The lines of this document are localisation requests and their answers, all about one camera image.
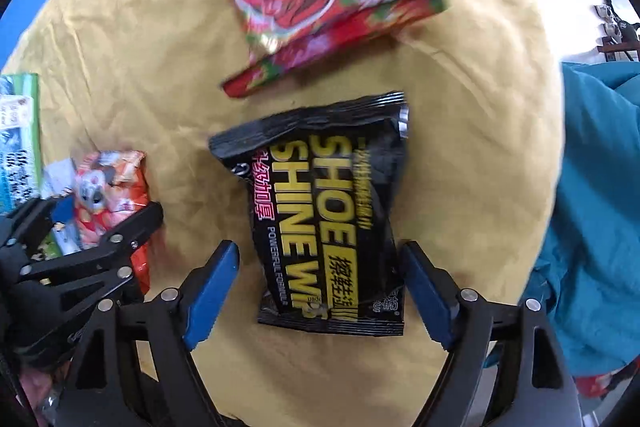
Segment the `open cardboard box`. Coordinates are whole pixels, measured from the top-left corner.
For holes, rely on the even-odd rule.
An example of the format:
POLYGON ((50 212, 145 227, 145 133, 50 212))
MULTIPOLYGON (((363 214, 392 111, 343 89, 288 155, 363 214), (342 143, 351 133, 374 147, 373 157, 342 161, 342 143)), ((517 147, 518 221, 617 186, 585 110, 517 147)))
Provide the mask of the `open cardboard box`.
POLYGON ((39 77, 1 76, 0 209, 9 213, 40 195, 39 77))

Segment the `orange panda snack bag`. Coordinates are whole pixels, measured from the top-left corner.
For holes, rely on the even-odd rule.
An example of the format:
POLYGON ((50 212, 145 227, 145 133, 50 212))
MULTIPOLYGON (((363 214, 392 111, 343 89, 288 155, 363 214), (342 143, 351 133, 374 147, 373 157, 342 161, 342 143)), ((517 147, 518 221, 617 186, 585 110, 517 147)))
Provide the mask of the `orange panda snack bag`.
POLYGON ((106 150, 84 157, 76 167, 74 211, 81 247, 96 246, 102 235, 150 202, 141 150, 106 150))

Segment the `yellow tablecloth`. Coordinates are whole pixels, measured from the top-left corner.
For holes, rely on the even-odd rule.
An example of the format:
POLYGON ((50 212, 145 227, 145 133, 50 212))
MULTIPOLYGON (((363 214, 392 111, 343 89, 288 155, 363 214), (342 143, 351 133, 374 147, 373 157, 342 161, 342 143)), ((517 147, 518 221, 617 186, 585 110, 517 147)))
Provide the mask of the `yellow tablecloth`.
POLYGON ((537 0, 448 0, 446 12, 335 54, 243 100, 221 83, 248 61, 230 0, 48 0, 4 64, 40 80, 45 162, 137 148, 165 211, 154 291, 223 239, 242 265, 194 360, 216 408, 252 426, 408 426, 445 355, 408 307, 400 337, 260 325, 265 279, 245 185, 215 133, 298 106, 405 93, 408 155, 390 217, 460 285, 518 300, 559 176, 563 87, 537 0))

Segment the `black shoe wipes pack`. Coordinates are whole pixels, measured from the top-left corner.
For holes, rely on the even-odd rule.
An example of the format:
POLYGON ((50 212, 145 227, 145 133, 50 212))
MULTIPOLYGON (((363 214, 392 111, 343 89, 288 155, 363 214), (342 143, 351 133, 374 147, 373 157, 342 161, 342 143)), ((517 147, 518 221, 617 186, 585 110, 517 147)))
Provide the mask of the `black shoe wipes pack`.
POLYGON ((267 287, 260 324, 316 334, 404 332, 390 210, 406 158, 399 91, 253 120, 209 150, 247 186, 267 287))

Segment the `teal bean bag cover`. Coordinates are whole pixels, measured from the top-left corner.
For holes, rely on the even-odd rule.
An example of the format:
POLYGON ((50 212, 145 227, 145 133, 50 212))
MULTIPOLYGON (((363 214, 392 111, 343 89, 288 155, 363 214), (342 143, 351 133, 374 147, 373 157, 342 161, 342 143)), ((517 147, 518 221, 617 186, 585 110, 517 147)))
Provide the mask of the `teal bean bag cover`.
POLYGON ((591 377, 639 355, 639 65, 562 74, 561 176, 523 295, 547 312, 570 373, 591 377))

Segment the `light blue tissue pack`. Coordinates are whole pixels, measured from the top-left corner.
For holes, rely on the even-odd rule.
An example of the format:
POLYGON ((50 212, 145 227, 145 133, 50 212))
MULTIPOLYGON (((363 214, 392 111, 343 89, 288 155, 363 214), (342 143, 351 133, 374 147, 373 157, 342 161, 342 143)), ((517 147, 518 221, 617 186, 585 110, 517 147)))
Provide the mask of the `light blue tissue pack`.
POLYGON ((70 158, 52 162, 43 168, 41 196, 54 198, 51 211, 52 237, 62 256, 81 250, 81 241, 74 216, 75 165, 70 158))

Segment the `blue foam mat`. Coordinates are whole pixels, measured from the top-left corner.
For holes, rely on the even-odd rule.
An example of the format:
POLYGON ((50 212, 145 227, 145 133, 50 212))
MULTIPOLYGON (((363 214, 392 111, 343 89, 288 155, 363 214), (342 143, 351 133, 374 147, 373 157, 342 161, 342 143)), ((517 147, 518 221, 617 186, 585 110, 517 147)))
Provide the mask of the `blue foam mat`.
POLYGON ((6 64, 22 33, 47 0, 11 0, 1 17, 0 64, 6 64))

